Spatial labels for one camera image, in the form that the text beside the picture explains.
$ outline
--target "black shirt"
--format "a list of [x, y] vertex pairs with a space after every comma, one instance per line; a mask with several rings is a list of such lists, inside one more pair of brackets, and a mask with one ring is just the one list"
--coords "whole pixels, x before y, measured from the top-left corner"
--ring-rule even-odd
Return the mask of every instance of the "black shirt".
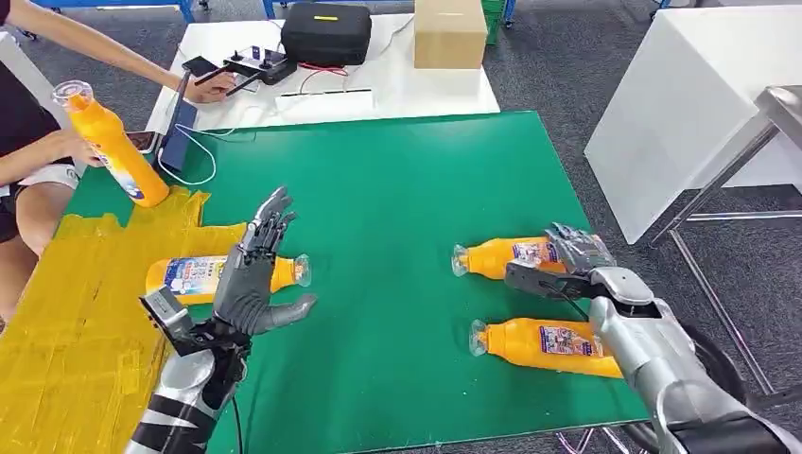
[[[0, 0], [0, 25], [9, 16], [10, 0]], [[0, 62], [0, 87], [7, 107], [0, 122], [0, 156], [22, 148], [52, 131], [60, 129], [59, 122], [39, 104], [11, 71]]]

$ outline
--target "black carrying case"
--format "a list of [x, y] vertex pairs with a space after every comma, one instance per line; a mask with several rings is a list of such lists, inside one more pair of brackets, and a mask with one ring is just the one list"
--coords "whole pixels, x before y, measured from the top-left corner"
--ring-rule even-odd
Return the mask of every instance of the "black carrying case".
[[295, 61], [318, 66], [363, 64], [371, 25], [366, 7], [295, 3], [281, 29], [281, 44]]

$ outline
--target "yellow tape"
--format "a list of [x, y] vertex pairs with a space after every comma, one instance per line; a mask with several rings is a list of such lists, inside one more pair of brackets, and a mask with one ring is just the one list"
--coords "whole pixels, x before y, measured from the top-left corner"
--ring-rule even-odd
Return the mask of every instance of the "yellow tape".
[[126, 228], [62, 220], [0, 337], [0, 453], [123, 451], [168, 353], [138, 300], [148, 268], [226, 254], [242, 234], [199, 227], [207, 199], [173, 187]]

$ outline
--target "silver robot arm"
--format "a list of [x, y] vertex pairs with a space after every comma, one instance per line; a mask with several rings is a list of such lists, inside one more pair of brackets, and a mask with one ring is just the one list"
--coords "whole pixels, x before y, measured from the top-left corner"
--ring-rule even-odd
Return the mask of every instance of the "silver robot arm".
[[791, 433], [708, 376], [666, 302], [634, 272], [615, 266], [597, 236], [555, 227], [548, 233], [568, 273], [515, 260], [507, 264], [505, 282], [541, 296], [590, 299], [588, 319], [649, 410], [661, 453], [802, 453]]
[[245, 235], [229, 252], [215, 294], [214, 315], [194, 323], [168, 288], [141, 298], [154, 325], [175, 350], [167, 360], [125, 452], [202, 453], [220, 413], [245, 378], [251, 336], [302, 319], [314, 295], [270, 305], [276, 252], [294, 213], [284, 187], [259, 207]]
[[588, 277], [602, 293], [590, 322], [646, 404], [661, 453], [802, 452], [791, 433], [713, 382], [669, 306], [635, 273], [604, 267]]

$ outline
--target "person's hand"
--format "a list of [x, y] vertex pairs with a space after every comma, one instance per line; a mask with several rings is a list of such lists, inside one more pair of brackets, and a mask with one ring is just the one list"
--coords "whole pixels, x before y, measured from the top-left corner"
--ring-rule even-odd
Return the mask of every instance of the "person's hand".
[[86, 163], [87, 166], [103, 166], [89, 142], [78, 135], [75, 130], [53, 131], [40, 140], [43, 142], [42, 145], [53, 153], [53, 161], [72, 157]]
[[218, 102], [235, 86], [234, 74], [223, 72], [200, 85], [195, 85], [195, 78], [189, 80], [184, 96], [192, 102]]

